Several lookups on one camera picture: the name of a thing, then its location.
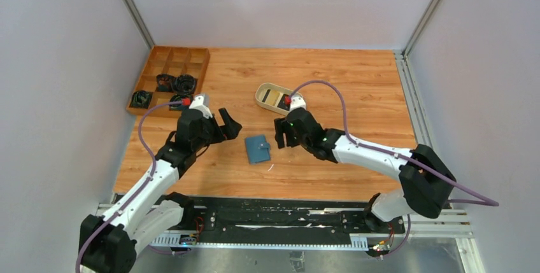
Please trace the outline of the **blue leather card holder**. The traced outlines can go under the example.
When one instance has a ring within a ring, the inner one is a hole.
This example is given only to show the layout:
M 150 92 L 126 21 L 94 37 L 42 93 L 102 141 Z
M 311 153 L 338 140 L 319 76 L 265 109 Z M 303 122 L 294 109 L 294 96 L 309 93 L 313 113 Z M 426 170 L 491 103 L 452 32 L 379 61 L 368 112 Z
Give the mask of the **blue leather card holder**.
M 259 164 L 270 161 L 270 144 L 265 135 L 250 136 L 245 138 L 245 148 L 250 164 Z

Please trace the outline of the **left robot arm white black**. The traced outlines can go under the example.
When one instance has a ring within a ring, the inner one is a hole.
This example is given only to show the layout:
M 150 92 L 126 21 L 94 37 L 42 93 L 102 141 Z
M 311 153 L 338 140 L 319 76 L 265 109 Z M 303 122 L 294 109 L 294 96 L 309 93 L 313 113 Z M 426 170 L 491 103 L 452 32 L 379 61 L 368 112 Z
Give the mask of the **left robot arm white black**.
M 189 108 L 177 121 L 176 130 L 139 181 L 102 215 L 88 215 L 81 223 L 75 271 L 129 272 L 142 252 L 161 233 L 176 226 L 190 229 L 195 222 L 193 203 L 171 193 L 157 208 L 153 205 L 195 163 L 198 152 L 212 144 L 238 137 L 242 126 L 225 108 L 219 125 L 207 108 Z

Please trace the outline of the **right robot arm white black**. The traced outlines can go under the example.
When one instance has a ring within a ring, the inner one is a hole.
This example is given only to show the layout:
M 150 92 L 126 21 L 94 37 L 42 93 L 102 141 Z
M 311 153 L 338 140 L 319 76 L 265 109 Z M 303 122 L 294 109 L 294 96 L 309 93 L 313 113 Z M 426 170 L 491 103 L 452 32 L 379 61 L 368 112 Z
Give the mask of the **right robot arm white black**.
M 427 145 L 393 148 L 325 129 L 304 108 L 274 120 L 279 148 L 302 146 L 319 160 L 365 167 L 400 183 L 389 193 L 377 193 L 364 210 L 364 226 L 380 233 L 389 221 L 409 213 L 435 219 L 446 206 L 455 177 Z

